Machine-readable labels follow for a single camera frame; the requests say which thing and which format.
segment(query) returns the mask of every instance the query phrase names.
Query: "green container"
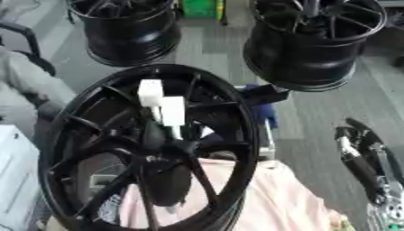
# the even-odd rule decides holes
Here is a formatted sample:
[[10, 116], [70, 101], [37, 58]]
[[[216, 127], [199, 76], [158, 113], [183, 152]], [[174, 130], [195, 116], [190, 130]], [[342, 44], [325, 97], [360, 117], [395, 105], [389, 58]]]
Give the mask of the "green container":
[[216, 0], [182, 0], [186, 17], [215, 17]]

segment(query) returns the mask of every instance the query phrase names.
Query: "gray floor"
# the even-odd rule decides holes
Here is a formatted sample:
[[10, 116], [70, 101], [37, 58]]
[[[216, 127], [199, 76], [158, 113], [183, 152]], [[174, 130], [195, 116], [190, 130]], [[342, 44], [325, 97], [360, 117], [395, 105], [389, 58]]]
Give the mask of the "gray floor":
[[[180, 46], [161, 62], [207, 69], [234, 85], [256, 82], [242, 59], [243, 43], [253, 25], [245, 1], [229, 1], [228, 27], [215, 20], [182, 20]], [[42, 0], [41, 7], [17, 22], [37, 32], [43, 56], [79, 92], [117, 69], [88, 57], [82, 24], [70, 25], [64, 7], [63, 1]], [[333, 129], [345, 117], [360, 119], [374, 127], [404, 162], [404, 72], [390, 65], [404, 51], [404, 43], [400, 44], [403, 37], [387, 30], [373, 38], [358, 60], [353, 79], [343, 88], [325, 93], [296, 92], [275, 105], [280, 121], [275, 132], [277, 157], [330, 208], [346, 213], [358, 230], [367, 230], [365, 197], [339, 160]], [[24, 47], [21, 38], [8, 32], [5, 42], [12, 48]]]

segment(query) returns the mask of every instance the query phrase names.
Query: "metal tool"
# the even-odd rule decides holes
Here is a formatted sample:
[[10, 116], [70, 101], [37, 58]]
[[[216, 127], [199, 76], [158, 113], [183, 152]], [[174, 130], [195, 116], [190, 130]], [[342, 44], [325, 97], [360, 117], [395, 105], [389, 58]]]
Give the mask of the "metal tool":
[[404, 230], [404, 190], [399, 164], [391, 150], [368, 126], [351, 118], [335, 139], [342, 161], [366, 190], [372, 230]]

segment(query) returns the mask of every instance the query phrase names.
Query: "pink cloth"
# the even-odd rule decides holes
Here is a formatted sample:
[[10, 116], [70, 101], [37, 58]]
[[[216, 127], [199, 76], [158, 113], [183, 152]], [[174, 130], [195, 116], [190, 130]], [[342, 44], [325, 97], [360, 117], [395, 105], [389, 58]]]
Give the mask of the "pink cloth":
[[[216, 192], [220, 192], [233, 171], [234, 163], [200, 159]], [[194, 215], [207, 205], [207, 197], [193, 177], [192, 186], [183, 206], [175, 211], [154, 207], [162, 226]], [[324, 201], [301, 184], [293, 171], [278, 161], [259, 163], [247, 188], [246, 201], [234, 231], [330, 231], [339, 214], [327, 209]], [[121, 226], [148, 227], [139, 191], [131, 185], [120, 207]]]

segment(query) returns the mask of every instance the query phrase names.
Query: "blue object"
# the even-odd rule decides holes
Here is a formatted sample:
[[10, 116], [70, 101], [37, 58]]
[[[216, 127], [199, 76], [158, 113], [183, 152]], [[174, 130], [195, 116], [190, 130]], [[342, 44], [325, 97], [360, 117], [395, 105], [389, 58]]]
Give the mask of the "blue object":
[[[243, 90], [257, 87], [259, 87], [258, 84], [247, 84]], [[278, 128], [278, 121], [276, 119], [275, 109], [273, 108], [272, 104], [253, 106], [252, 110], [259, 124], [264, 124], [265, 119], [268, 119], [271, 129]]]

